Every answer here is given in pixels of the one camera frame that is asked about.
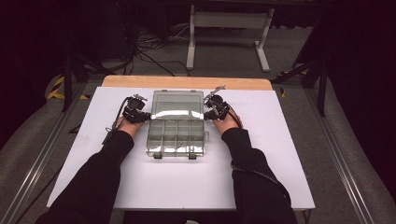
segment forearm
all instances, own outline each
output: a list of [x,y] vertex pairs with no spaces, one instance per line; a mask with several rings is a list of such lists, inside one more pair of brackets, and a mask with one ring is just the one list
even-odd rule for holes
[[120,165],[133,146],[134,140],[128,133],[116,132],[101,151],[78,170],[42,220],[71,213],[74,214],[69,216],[71,219],[108,223],[120,184]]
[[248,131],[229,129],[221,138],[233,159],[233,190],[242,223],[296,223],[289,194],[277,182],[262,151],[252,148]]

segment wire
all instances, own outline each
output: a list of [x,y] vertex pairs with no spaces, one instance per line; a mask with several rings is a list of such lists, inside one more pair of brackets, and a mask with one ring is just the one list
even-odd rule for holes
[[119,109],[119,113],[118,113],[117,116],[116,116],[116,120],[114,120],[114,123],[113,123],[113,125],[112,125],[112,128],[115,128],[115,125],[117,124],[117,120],[118,120],[119,117],[120,117],[121,110],[122,110],[123,106],[125,105],[125,102],[126,102],[127,100],[129,100],[129,99],[131,99],[131,97],[126,97],[126,98],[122,101],[122,104],[121,104],[120,109]]
[[[233,110],[233,112],[234,112],[235,115],[236,115],[235,110],[234,110],[229,104],[227,104],[227,105],[231,108],[231,110]],[[233,114],[230,113],[229,110],[227,110],[227,114],[229,114],[229,115],[231,116],[231,118],[233,118],[233,120],[236,122],[236,124],[238,125],[239,128],[244,128],[243,125],[242,125],[242,121],[239,119],[239,117],[238,117],[237,115],[236,115],[236,117],[235,117]]]
[[132,68],[129,69],[128,76],[130,76],[130,75],[132,74],[133,71],[134,71],[134,64],[132,63]]
[[[138,58],[139,60],[141,60],[141,61],[143,61],[143,62],[146,62],[146,63],[153,63],[153,61],[147,61],[147,60],[145,60],[145,59],[143,59],[142,57],[139,57],[139,56],[140,56],[140,55],[136,55],[136,58]],[[181,65],[183,65],[183,68],[186,70],[187,76],[188,76],[188,77],[190,76],[190,71],[189,71],[189,69],[187,68],[186,64],[184,64],[184,63],[181,62],[181,61],[166,61],[166,62],[158,62],[158,61],[157,61],[157,63],[180,63]]]
[[181,29],[177,34],[168,36],[165,41],[157,37],[155,34],[150,32],[145,32],[140,34],[136,41],[136,46],[142,51],[147,51],[149,49],[161,49],[166,45],[169,45],[173,42],[177,42],[179,39],[183,38],[185,31],[189,29],[189,25]]
[[123,76],[126,75],[126,65],[127,65],[127,64],[125,64],[124,69],[123,69],[123,71],[122,71],[122,75],[123,75]]
[[171,71],[169,71],[168,69],[166,69],[165,67],[163,67],[162,65],[160,65],[159,63],[155,62],[154,59],[152,59],[151,57],[149,57],[147,54],[143,53],[143,52],[139,52],[143,55],[145,55],[146,57],[148,57],[152,62],[156,63],[158,66],[160,66],[163,70],[165,70],[166,72],[168,72],[170,75],[172,75],[172,77],[175,77],[175,74],[173,74]]

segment right hand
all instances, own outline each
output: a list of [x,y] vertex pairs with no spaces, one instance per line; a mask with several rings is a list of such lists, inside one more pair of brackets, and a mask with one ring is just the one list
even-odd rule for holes
[[[235,112],[230,108],[229,113],[231,113],[239,122],[242,124],[242,120],[235,114]],[[224,120],[214,119],[213,124],[218,128],[220,135],[231,128],[239,128],[238,124],[233,120],[233,118],[227,114]]]

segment left hand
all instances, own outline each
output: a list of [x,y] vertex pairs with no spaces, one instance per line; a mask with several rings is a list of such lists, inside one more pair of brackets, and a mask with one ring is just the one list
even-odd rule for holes
[[118,128],[118,131],[123,131],[131,135],[132,138],[136,135],[136,133],[139,131],[139,129],[145,124],[145,122],[140,122],[140,123],[131,123],[124,117],[119,117],[117,120],[117,123],[120,123],[120,126]]

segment dark background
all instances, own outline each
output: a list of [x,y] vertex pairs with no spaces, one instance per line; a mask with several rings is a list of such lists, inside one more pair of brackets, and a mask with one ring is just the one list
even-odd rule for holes
[[[81,51],[96,62],[126,53],[125,24],[114,3],[79,5],[60,1]],[[393,199],[396,198],[396,21],[392,1],[336,1],[344,11],[322,16],[297,63],[327,55],[329,77],[346,117],[364,152]],[[166,36],[169,26],[186,22],[188,6],[139,8],[132,23],[143,23]],[[51,20],[40,1],[8,1],[0,8],[0,147],[33,113],[46,103],[45,89],[62,72],[62,52]],[[319,10],[276,10],[273,25],[313,26]],[[91,20],[94,26],[87,26]]]

